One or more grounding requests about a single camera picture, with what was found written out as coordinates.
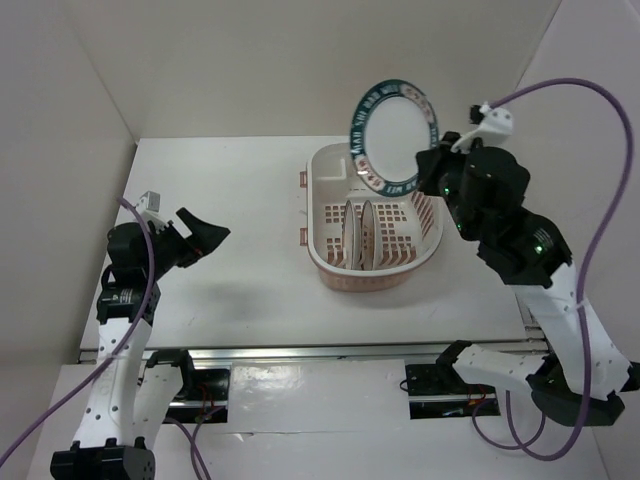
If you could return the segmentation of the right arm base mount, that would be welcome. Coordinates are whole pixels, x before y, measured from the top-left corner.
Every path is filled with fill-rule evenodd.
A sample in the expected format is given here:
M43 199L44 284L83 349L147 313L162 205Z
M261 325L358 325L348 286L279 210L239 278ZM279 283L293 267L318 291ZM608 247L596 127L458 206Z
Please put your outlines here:
M499 416L495 389L471 385L445 367L432 364L408 364L399 388L408 395L411 420Z

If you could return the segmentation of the white plate orange sunburst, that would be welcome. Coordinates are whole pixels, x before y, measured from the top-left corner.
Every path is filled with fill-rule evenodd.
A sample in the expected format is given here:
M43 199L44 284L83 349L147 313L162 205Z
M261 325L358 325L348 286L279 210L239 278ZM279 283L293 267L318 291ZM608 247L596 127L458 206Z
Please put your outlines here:
M361 215L361 256L365 271L375 270L379 264L380 227L374 205L367 200Z

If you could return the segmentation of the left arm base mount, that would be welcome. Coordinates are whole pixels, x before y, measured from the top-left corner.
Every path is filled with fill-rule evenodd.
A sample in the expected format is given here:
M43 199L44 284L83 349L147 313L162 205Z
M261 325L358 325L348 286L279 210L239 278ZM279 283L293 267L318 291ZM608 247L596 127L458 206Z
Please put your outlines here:
M191 389L183 391L170 403L169 418L183 424L224 424L228 421L231 370L229 367L196 369L191 375Z

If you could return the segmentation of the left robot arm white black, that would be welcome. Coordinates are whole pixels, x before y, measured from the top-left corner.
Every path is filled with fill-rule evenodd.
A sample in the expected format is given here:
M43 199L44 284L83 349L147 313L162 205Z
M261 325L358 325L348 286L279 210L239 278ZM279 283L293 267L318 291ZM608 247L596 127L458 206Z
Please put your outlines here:
M107 234L110 260L96 302L99 351L82 420L69 449L50 463L55 479L152 479L153 447L170 403L196 390L197 374L185 349L146 358L158 282L173 268L188 268L217 249L226 227L177 212L183 236L156 208L138 206L134 221Z

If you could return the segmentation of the white plate dark teal rim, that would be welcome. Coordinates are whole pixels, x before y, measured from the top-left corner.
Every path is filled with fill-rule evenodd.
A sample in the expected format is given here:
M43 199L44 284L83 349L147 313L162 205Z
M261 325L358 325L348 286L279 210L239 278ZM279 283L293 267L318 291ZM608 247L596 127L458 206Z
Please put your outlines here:
M402 79L378 82L352 114L350 156L361 182L374 193L394 198L417 188L415 155L439 141L435 110L426 94Z

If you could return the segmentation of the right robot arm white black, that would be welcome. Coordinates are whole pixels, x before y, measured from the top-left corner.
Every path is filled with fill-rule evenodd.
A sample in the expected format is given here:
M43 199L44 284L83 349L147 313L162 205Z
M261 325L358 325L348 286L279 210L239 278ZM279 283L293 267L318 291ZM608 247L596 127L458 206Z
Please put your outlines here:
M417 189L441 197L462 239L509 286L543 330L547 355L507 354L466 340L438 358L436 379L448 392L483 384L528 395L552 421L573 426L587 406L588 427L612 426L622 414L620 393L639 388L639 365L613 345L587 299L560 230L523 207L530 180L508 151L475 144L452 151L455 132L416 155Z

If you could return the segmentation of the white plate red characters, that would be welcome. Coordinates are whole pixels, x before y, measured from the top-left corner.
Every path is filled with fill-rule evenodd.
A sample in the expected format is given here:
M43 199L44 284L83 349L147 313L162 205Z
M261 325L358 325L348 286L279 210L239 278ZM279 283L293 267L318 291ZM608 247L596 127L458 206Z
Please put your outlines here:
M345 204L342 225L342 246L344 266L349 270L358 270L361 256L360 223L353 203L348 200Z

